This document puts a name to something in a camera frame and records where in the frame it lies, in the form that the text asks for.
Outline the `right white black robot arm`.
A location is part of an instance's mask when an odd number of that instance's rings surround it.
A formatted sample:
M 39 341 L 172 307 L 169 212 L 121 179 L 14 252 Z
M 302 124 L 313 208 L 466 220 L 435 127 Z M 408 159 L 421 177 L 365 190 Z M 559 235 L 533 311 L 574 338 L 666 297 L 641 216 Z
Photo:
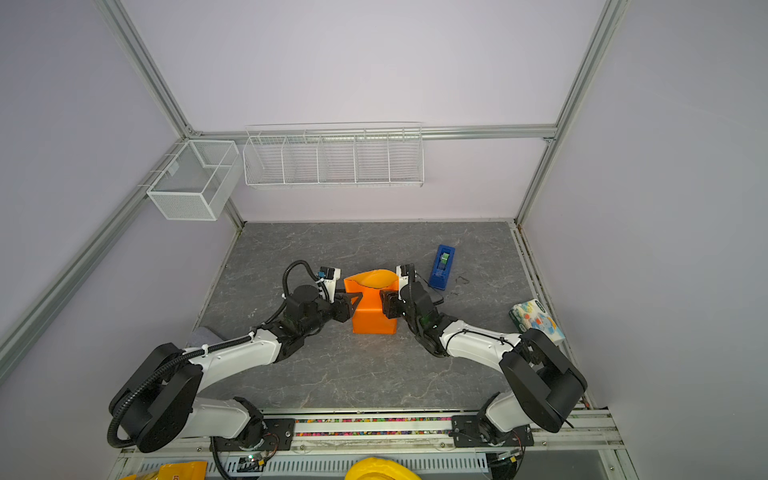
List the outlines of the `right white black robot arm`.
M 478 440 L 499 445 L 520 427 L 533 424 L 557 433 L 569 423 L 588 383 L 544 332 L 512 334 L 473 326 L 439 312 L 418 281 L 380 297 L 383 313 L 404 318 L 431 355 L 470 360 L 504 376 L 509 390 L 492 396 L 471 421 Z

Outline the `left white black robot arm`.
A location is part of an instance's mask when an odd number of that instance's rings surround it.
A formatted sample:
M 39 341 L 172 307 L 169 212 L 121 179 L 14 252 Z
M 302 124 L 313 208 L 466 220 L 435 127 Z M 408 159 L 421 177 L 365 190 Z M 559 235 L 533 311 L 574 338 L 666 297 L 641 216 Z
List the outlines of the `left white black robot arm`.
M 109 404 L 108 444 L 143 453 L 179 438 L 222 439 L 242 450 L 265 444 L 273 434 L 252 402 L 207 399 L 200 393 L 238 373 L 284 361 L 328 322 L 345 323 L 354 316 L 363 296 L 336 287 L 339 271 L 325 268 L 309 276 L 310 284 L 296 288 L 283 278 L 280 307 L 243 336 L 199 347 L 156 347 Z

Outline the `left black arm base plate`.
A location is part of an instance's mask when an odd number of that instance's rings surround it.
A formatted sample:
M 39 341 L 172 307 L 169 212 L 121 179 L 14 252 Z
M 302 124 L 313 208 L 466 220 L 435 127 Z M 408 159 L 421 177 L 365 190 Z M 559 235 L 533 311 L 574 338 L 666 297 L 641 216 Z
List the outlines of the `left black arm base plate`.
M 291 417 L 266 418 L 250 421 L 234 438 L 215 437 L 219 452 L 286 451 L 291 448 L 296 419 Z

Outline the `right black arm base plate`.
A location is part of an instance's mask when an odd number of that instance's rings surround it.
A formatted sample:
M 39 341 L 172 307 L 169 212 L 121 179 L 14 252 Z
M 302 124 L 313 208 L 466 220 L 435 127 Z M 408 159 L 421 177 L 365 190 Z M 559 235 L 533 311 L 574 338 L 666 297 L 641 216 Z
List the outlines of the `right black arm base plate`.
M 449 435 L 457 448 L 531 447 L 534 445 L 529 425 L 503 432 L 479 413 L 451 417 Z

